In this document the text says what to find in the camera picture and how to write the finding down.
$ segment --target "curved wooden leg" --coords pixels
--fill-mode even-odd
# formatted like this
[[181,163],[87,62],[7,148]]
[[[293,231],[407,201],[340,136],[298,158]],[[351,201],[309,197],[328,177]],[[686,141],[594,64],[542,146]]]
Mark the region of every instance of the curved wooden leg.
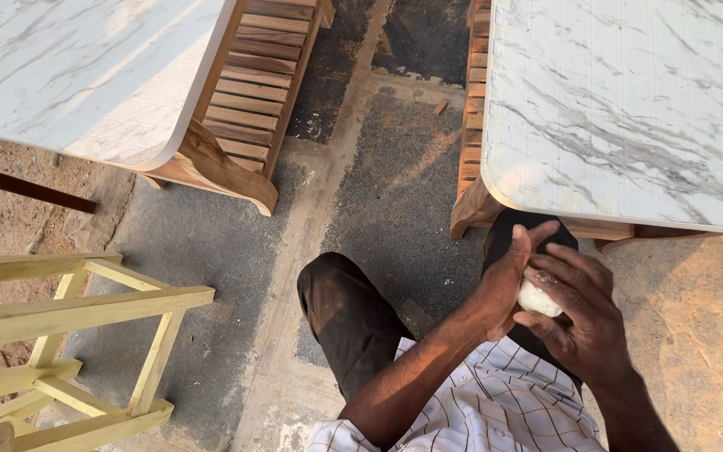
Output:
[[461,239],[468,226],[481,221],[492,222],[504,210],[490,195],[481,176],[465,190],[451,211],[451,239]]
[[148,176],[144,173],[140,173],[138,171],[134,171],[136,175],[140,176],[143,180],[146,180],[150,187],[156,188],[157,190],[163,190],[164,186],[166,185],[166,181],[163,179],[154,178],[152,176]]
[[252,201],[262,215],[271,216],[278,191],[267,178],[228,159],[214,135],[192,118],[180,149],[174,155],[192,178],[227,195]]

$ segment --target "white powder on hand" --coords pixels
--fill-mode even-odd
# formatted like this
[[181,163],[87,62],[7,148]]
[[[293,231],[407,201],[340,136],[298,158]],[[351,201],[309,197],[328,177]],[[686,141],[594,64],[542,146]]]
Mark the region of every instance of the white powder on hand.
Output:
[[562,313],[562,308],[546,292],[537,289],[526,278],[523,278],[523,282],[520,283],[517,304],[526,311],[543,313],[549,317],[557,317]]

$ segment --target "marble tabletop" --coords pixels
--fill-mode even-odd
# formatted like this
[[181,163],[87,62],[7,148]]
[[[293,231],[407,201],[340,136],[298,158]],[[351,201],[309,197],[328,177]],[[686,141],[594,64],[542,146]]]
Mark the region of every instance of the marble tabletop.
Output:
[[0,0],[0,139],[134,170],[180,146],[236,0]]
[[521,210],[723,231],[723,0],[493,0],[482,178]]

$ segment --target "wooden table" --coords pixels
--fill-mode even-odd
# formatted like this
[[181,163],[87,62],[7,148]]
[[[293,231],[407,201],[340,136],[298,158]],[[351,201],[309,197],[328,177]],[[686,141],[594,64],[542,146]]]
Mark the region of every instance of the wooden table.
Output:
[[270,215],[278,149],[332,20],[329,0],[0,0],[0,139]]
[[480,176],[452,231],[508,206],[612,240],[723,233],[723,5],[479,3]]

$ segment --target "slatted wooden shelf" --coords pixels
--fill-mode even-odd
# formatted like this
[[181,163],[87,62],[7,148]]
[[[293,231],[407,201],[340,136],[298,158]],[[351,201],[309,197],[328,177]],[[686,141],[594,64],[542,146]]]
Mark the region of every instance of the slatted wooden shelf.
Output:
[[203,121],[234,162],[268,180],[328,4],[250,0]]
[[467,53],[467,99],[462,119],[462,151],[459,155],[459,180],[456,195],[470,187],[479,177],[481,163],[481,129],[485,112],[487,80],[487,45],[490,36],[491,0],[473,0],[467,16],[470,29]]

